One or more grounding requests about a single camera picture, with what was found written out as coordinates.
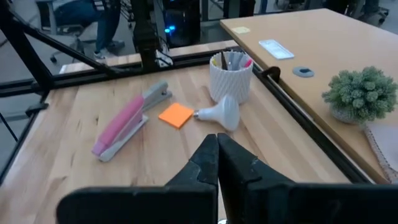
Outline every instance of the beige desk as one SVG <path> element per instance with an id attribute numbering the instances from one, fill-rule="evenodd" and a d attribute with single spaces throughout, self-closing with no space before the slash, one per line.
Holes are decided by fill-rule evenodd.
<path id="1" fill-rule="evenodd" d="M 386 183 L 365 135 L 357 126 L 332 118 L 321 93 L 328 90 L 331 77 L 344 69 L 375 65 L 398 81 L 397 35 L 327 9 L 223 20 L 221 25 L 261 67 L 280 67 L 282 88 L 368 175 Z M 247 27 L 250 32 L 237 34 L 231 30 L 235 27 Z M 276 60 L 258 43 L 267 39 L 275 39 L 295 57 Z M 295 76 L 292 70 L 296 66 L 311 68 L 315 76 Z M 398 111 L 377 122 L 398 125 Z"/>
<path id="2" fill-rule="evenodd" d="M 198 45 L 173 54 L 230 45 L 235 43 Z M 132 62 L 130 58 L 137 57 L 116 60 Z M 173 97 L 146 113 L 149 121 L 110 162 L 97 160 L 91 148 L 107 123 L 131 98 L 160 79 L 167 80 Z M 176 101 L 192 108 L 213 105 L 208 82 L 204 65 L 51 91 L 46 100 L 49 108 L 39 113 L 0 187 L 0 223 L 54 223 L 58 201 L 80 187 L 164 185 L 207 134 L 224 132 L 219 124 L 193 119 L 176 130 L 157 118 Z M 230 135 L 262 161 L 297 182 L 348 182 L 256 77 L 249 101 L 240 110 L 239 128 Z M 221 194 L 219 210 L 224 218 Z"/>

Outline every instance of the orange sticky note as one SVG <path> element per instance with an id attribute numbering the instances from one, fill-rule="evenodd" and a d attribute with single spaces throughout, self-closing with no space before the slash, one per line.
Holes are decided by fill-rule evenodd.
<path id="1" fill-rule="evenodd" d="M 159 119 L 171 124 L 176 128 L 181 128 L 181 126 L 188 121 L 192 114 L 193 109 L 186 108 L 179 103 L 173 103 L 159 115 Z"/>

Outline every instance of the metal frame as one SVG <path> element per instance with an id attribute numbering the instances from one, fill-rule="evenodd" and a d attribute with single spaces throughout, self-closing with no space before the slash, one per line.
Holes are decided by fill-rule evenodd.
<path id="1" fill-rule="evenodd" d="M 16 19 L 16 15 L 8 10 L 4 3 L 5 1 L 0 1 L 0 28 L 15 48 L 22 61 L 26 64 L 29 71 L 33 74 L 34 79 L 31 78 L 0 84 L 0 97 L 38 93 L 42 95 L 40 102 L 44 102 L 50 90 L 102 82 L 117 78 L 145 75 L 148 73 L 171 69 L 204 65 L 208 63 L 212 55 L 219 52 L 219 50 L 213 50 L 198 54 L 172 57 L 174 65 L 166 68 L 143 68 L 141 63 L 129 63 L 109 67 L 86 57 L 56 40 L 51 39 L 34 27 Z M 94 70 L 66 73 L 53 77 L 41 59 L 39 59 L 24 33 L 31 35 L 43 43 L 48 44 L 49 46 L 62 51 L 83 63 L 86 63 L 93 67 Z M 265 73 L 261 72 L 261 69 L 257 66 L 254 67 L 253 72 L 350 181 L 354 183 L 370 183 L 370 181 L 345 157 L 345 155 L 340 152 L 339 149 L 337 149 L 336 146 L 310 120 L 308 120 L 308 118 L 278 89 L 277 86 L 275 86 L 273 82 L 271 82 L 269 77 L 277 83 L 279 81 L 280 74 L 275 75 L 270 73 L 270 70 L 266 70 Z M 19 149 L 28 135 L 30 127 L 35 121 L 37 115 L 38 112 L 33 113 L 21 136 L 18 138 L 17 144 L 6 168 L 0 173 L 0 184 L 4 180 L 8 169 L 19 152 Z"/>

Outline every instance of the plant pot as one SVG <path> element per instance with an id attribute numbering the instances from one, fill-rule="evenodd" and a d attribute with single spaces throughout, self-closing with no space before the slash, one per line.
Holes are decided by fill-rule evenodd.
<path id="1" fill-rule="evenodd" d="M 354 113 L 351 110 L 337 109 L 334 106 L 330 106 L 331 115 L 337 120 L 346 124 L 359 124 L 359 121 L 354 117 Z"/>

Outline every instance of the floor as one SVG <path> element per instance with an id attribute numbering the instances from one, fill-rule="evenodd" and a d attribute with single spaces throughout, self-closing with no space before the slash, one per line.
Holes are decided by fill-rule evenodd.
<path id="1" fill-rule="evenodd" d="M 278 11 L 278 8 L 274 5 L 275 0 L 268 0 L 267 11 Z M 391 31 L 398 34 L 398 3 L 394 0 L 380 0 L 380 6 L 390 9 L 390 13 L 386 21 L 381 26 L 382 29 Z M 13 9 L 20 15 L 25 21 L 28 21 L 33 26 L 38 26 L 39 17 L 36 10 L 35 2 L 32 0 L 14 0 Z M 258 12 L 260 7 L 259 1 L 257 1 L 255 11 Z M 209 2 L 208 8 L 209 19 L 219 19 L 223 13 L 218 9 L 211 1 Z M 379 17 L 374 16 L 371 18 L 371 24 L 377 24 Z M 81 36 L 82 40 L 94 39 L 96 35 L 96 24 L 90 26 L 85 33 Z M 54 39 L 61 41 L 64 44 L 71 44 L 73 42 L 72 37 L 65 36 L 52 36 Z M 31 37 L 27 37 L 31 42 L 33 48 L 36 50 L 39 57 L 42 59 L 44 64 L 49 68 L 53 75 L 57 75 L 61 69 L 61 66 L 65 63 L 72 63 L 72 58 L 65 54 L 57 55 L 57 64 L 53 64 L 49 58 L 52 53 L 56 52 L 55 49 L 45 45 L 38 40 Z M 116 31 L 115 39 L 123 40 L 126 43 L 125 48 L 117 52 L 118 55 L 133 54 L 134 46 L 132 44 L 132 31 L 127 28 L 127 21 L 125 18 L 121 18 L 119 27 Z M 206 27 L 202 30 L 201 42 L 215 42 L 229 39 L 229 35 L 217 26 Z M 93 46 L 88 46 L 87 52 L 93 51 Z M 18 54 L 14 51 L 11 44 L 6 40 L 4 34 L 0 31 L 0 83 L 9 82 L 15 80 L 22 80 L 26 78 L 32 78 L 28 69 L 22 63 Z M 19 136 L 27 123 L 27 117 L 24 111 L 40 100 L 39 95 L 21 95 L 13 96 L 8 98 L 0 98 L 0 112 L 6 117 L 10 127 Z M 15 145 L 15 140 L 9 134 L 5 125 L 0 123 L 0 170 L 8 161 L 11 155 L 12 149 Z"/>

